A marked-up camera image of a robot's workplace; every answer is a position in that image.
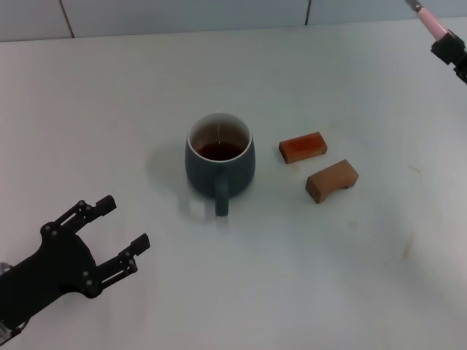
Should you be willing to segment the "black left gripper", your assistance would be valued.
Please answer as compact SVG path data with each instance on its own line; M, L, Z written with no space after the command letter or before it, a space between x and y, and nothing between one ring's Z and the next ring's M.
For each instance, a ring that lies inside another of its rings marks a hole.
M138 271L136 256L150 248L146 233L98 266L77 235L87 224L115 209L111 195L94 206L80 200L49 230L41 230L39 249L1 275L3 324L22 324L67 293L95 298L103 289Z

